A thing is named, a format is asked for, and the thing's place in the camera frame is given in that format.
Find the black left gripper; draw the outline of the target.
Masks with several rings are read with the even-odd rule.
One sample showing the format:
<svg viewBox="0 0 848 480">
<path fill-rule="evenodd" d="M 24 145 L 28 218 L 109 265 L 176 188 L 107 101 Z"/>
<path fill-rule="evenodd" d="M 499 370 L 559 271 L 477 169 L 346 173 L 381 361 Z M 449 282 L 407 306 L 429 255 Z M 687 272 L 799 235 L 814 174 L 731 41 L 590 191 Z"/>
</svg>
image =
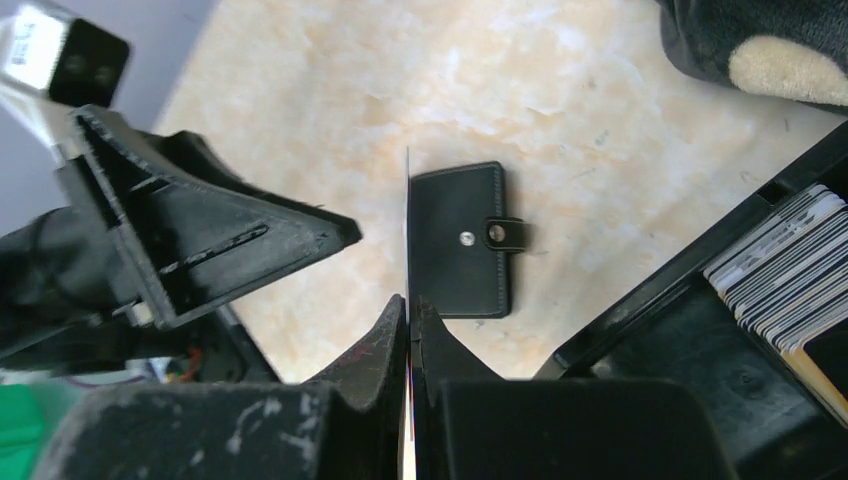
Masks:
<svg viewBox="0 0 848 480">
<path fill-rule="evenodd" d="M 357 243 L 357 222 L 244 182 L 195 133 L 148 134 L 94 105 L 69 124 L 81 222 L 63 207 L 2 236 L 2 369 L 278 381 L 221 306 Z M 156 327 L 139 324 L 139 302 Z"/>
</svg>

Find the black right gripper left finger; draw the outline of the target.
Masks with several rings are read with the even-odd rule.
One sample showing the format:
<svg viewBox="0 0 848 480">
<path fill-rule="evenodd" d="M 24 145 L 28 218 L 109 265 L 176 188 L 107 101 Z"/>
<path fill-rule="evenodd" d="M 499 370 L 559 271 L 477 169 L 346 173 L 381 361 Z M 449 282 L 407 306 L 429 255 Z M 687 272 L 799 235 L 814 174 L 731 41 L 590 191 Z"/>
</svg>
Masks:
<svg viewBox="0 0 848 480">
<path fill-rule="evenodd" d="M 37 479 L 396 479 L 401 471 L 406 305 L 297 384 L 105 388 L 78 402 Z"/>
</svg>

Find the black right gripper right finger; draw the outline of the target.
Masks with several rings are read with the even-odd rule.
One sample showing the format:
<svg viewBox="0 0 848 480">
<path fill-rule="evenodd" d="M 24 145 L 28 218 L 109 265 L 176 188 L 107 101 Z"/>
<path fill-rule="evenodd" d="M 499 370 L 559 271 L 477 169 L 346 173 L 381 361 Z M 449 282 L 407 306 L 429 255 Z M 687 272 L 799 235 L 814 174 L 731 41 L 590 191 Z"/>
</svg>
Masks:
<svg viewBox="0 0 848 480">
<path fill-rule="evenodd" d="M 424 300 L 411 307 L 421 479 L 732 479 L 716 428 L 655 379 L 507 380 Z"/>
</svg>

